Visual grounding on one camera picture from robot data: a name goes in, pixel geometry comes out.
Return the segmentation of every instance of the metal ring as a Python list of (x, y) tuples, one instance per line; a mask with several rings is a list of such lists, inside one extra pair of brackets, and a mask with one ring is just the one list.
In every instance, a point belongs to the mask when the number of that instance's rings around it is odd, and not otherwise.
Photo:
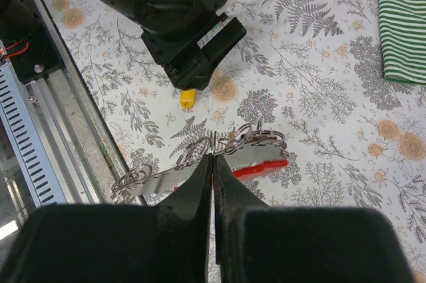
[(191, 159), (192, 148), (194, 147), (194, 143), (190, 143), (186, 146), (184, 152), (178, 157), (176, 160), (176, 168), (184, 166)]
[[(204, 142), (204, 148), (202, 148), (202, 150), (200, 151), (200, 153), (198, 153), (197, 157), (192, 159), (192, 156), (195, 153), (195, 150), (200, 146), (200, 144), (202, 144)], [(197, 140), (197, 142), (194, 143), (194, 146), (192, 147), (192, 152), (191, 155), (189, 156), (189, 161), (187, 162), (187, 165), (192, 165), (194, 164), (194, 162), (200, 160), (208, 151), (208, 149), (210, 148), (210, 138), (209, 137), (202, 137), (200, 139)]]
[[(240, 140), (238, 140), (237, 138), (240, 135), (242, 135), (243, 132), (246, 131), (246, 130), (247, 130), (247, 132), (244, 134), (244, 136)], [(246, 124), (240, 126), (240, 128), (238, 128), (238, 130), (235, 131), (232, 134), (233, 138), (230, 139), (230, 141), (229, 141), (229, 142), (236, 142), (236, 145), (226, 149), (224, 151), (224, 154), (230, 155), (230, 154), (234, 154), (236, 151), (240, 150), (244, 146), (244, 144), (247, 142), (250, 135), (252, 134), (252, 130), (253, 130), (252, 125), (250, 123), (246, 123)]]
[(270, 144), (259, 144), (261, 141), (258, 141), (253, 146), (280, 146), (282, 142), (284, 141), (284, 134), (281, 132), (275, 131), (275, 130), (260, 130), (260, 131), (253, 131), (252, 136), (254, 135), (276, 135), (280, 138), (280, 140), (277, 140), (276, 142), (270, 143)]
[[(134, 168), (131, 168), (125, 175), (116, 181), (112, 190), (112, 199), (125, 194), (126, 190), (135, 190), (145, 184), (145, 180), (152, 175), (152, 166), (147, 163), (142, 163)], [(127, 199), (129, 194), (125, 194), (123, 201)]]

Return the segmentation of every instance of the black bracket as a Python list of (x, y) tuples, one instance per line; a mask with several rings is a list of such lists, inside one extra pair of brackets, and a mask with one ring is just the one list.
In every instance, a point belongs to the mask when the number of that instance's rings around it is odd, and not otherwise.
[(214, 13), (205, 13), (195, 22), (200, 27), (194, 26), (175, 41), (164, 40), (147, 31), (142, 34), (142, 40), (176, 88), (204, 90), (220, 61), (247, 33), (246, 28), (232, 18), (213, 39), (200, 47), (199, 40), (227, 18), (225, 14), (218, 17)]
[[(44, 21), (40, 17), (40, 12), (34, 0), (20, 1), (34, 14), (37, 20), (31, 34), (27, 38), (22, 38), (29, 42), (28, 49), (23, 54), (10, 58), (19, 81), (27, 84), (33, 80), (48, 77), (51, 73), (63, 68), (64, 64)], [(3, 40), (6, 47), (14, 42)]]

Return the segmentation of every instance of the screw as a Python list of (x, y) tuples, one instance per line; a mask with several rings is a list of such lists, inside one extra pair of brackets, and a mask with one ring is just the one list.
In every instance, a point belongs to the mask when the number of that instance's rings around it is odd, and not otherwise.
[(37, 73), (43, 72), (43, 70), (45, 69), (44, 65), (35, 65), (34, 66), (34, 71)]

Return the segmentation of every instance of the red key handle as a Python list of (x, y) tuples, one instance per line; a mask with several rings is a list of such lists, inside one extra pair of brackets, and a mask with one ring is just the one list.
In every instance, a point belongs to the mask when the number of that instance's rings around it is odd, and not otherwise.
[(264, 174), (272, 173), (281, 170), (285, 166), (288, 166), (287, 160), (275, 160), (275, 161), (264, 161), (259, 165), (250, 166), (248, 168), (242, 168), (234, 171), (234, 176), (242, 181), (250, 181), (254, 178), (262, 176)]

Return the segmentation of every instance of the white patterned tablecloth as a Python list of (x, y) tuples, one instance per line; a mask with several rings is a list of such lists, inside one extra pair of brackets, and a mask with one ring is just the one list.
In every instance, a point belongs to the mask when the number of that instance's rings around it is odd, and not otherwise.
[(190, 110), (137, 24), (97, 0), (45, 3), (130, 166), (170, 168), (207, 130), (262, 119), (291, 152), (247, 184), (262, 200), (376, 208), (426, 282), (426, 88), (382, 79), (377, 0), (238, 0), (248, 35)]

